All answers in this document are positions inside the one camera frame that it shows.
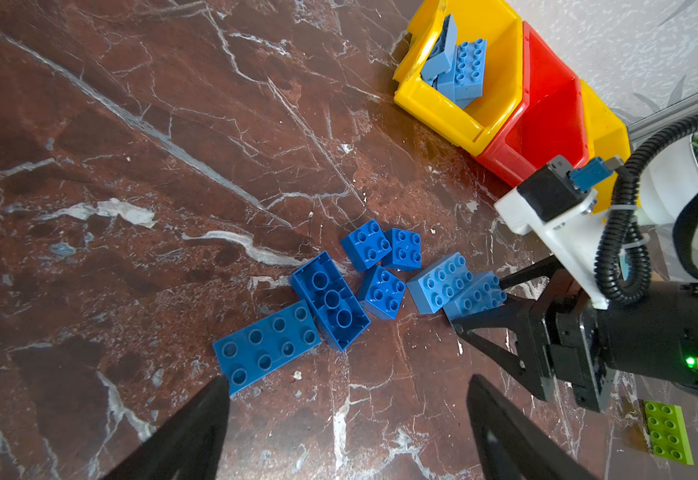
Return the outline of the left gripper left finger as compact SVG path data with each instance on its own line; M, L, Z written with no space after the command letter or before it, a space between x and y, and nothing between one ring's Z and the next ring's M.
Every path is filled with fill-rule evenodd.
M229 411L229 381L220 375L105 477L214 479L227 433Z

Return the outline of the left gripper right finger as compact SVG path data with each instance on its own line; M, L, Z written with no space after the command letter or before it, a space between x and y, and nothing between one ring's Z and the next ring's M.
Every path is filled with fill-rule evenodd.
M467 411L486 479L592 479L485 377L471 377Z

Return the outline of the light blue lego plate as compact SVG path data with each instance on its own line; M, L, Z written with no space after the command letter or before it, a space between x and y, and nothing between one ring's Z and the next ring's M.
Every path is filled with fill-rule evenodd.
M499 278L492 272L475 275L472 281L443 310L449 322L456 319L498 308L504 304L507 294L500 288Z

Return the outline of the light blue lego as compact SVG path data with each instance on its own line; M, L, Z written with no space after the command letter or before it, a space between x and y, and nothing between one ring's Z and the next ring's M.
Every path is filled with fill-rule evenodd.
M454 63L457 26L453 15L445 17L442 30L421 70L422 79L433 86L441 75L449 72Z
M466 258L456 252L422 270L406 286L420 314L436 314L472 280Z
M464 41L457 46L452 69L441 75L436 90L459 108L465 109L483 95L487 41Z

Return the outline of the dark blue lego brick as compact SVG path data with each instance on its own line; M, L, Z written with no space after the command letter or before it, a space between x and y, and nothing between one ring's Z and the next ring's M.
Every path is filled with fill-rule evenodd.
M345 352L371 321L327 252L297 269L289 283L304 300L329 345Z

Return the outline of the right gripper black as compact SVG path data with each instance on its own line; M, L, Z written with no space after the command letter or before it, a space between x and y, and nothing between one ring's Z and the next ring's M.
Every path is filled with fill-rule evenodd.
M551 255L502 277L502 290L549 279L543 303L510 296L501 307L454 320L456 334L542 401L562 380L579 406L603 412L618 372L698 391L698 283L656 282L633 305L597 310L562 269ZM500 328L513 335L513 349L482 335Z

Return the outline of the light blue lego top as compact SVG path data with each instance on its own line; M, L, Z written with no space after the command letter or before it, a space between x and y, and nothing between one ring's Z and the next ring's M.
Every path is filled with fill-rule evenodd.
M472 280L466 258L456 252L422 270L406 286L420 314L436 314Z

